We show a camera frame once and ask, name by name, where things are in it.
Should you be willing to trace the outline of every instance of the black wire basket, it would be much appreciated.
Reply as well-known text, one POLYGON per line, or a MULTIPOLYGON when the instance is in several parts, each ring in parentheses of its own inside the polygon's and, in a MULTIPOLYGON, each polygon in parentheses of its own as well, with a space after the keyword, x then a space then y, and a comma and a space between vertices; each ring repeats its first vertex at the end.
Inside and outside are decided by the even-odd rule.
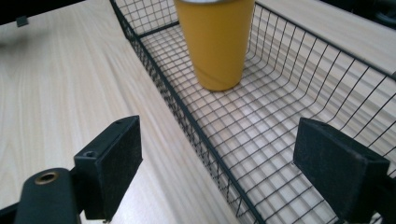
POLYGON ((194 76, 173 1, 110 2, 241 222, 342 222, 292 162, 301 117, 377 152, 396 176, 396 82, 381 69, 256 3, 240 84, 211 92, 194 76))

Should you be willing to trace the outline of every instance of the wooden table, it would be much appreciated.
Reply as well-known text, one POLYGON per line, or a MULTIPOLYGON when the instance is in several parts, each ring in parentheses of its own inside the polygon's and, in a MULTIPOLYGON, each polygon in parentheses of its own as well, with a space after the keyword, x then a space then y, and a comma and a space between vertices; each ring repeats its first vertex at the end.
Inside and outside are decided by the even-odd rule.
MULTIPOLYGON (((317 1, 261 2, 396 71, 394 31, 317 1)), ((107 0, 88 0, 29 22, 0 26, 0 207, 19 200, 29 176, 71 169, 73 156, 107 125, 139 115, 144 161, 112 223, 237 222, 107 0)))

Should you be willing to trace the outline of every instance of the metal wire mesh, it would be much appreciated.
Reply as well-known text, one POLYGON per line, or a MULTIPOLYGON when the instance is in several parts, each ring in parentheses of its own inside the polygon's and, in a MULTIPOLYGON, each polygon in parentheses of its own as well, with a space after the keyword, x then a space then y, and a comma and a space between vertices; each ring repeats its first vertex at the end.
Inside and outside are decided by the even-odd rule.
POLYGON ((242 221, 337 221, 292 163, 300 117, 327 122, 376 151, 396 176, 394 79, 256 5, 240 84, 207 91, 194 76, 173 3, 122 4, 141 37, 130 39, 137 55, 242 221), (153 14, 150 4, 163 6, 154 8, 170 19, 158 11, 148 21, 136 19, 135 11, 153 14))

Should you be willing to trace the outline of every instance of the yellow tumbler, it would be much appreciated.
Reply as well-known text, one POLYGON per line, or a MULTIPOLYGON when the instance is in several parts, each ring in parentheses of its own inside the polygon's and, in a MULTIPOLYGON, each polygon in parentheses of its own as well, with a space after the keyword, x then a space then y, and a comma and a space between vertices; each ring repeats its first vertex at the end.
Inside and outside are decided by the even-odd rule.
POLYGON ((198 82, 210 91, 239 83, 254 0, 174 0, 198 82))

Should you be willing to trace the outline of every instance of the black plastic part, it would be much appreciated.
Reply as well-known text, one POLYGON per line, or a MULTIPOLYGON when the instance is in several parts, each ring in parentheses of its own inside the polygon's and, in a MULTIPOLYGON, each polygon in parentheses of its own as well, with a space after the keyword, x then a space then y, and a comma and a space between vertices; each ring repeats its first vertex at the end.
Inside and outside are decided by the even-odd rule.
POLYGON ((2 224, 12 224, 15 221, 15 216, 17 215, 18 204, 14 203, 9 207, 0 210, 0 223, 2 224))
POLYGON ((377 186, 379 196, 375 210, 381 214, 383 224, 396 223, 396 179, 388 177, 377 186))
POLYGON ((74 159, 86 218, 111 220, 142 161, 139 117, 115 121, 74 159))
POLYGON ((13 22, 16 18, 32 17, 60 7, 81 2, 84 0, 12 0, 0 1, 0 25, 13 22))
POLYGON ((22 17, 18 17, 17 18, 17 26, 18 27, 21 27, 21 26, 24 26, 24 25, 27 25, 27 24, 29 24, 29 21, 27 20, 26 16, 22 16, 22 17))
POLYGON ((84 206, 88 203, 87 193, 86 193, 86 180, 83 179, 83 175, 79 175, 77 173, 76 167, 70 171, 70 175, 72 176, 73 187, 76 194, 77 201, 77 211, 80 214, 84 210, 84 206))
POLYGON ((80 223, 69 171, 54 168, 27 179, 23 185, 15 223, 80 223))
POLYGON ((294 163, 340 218, 369 223, 389 161, 323 122, 300 119, 294 163))

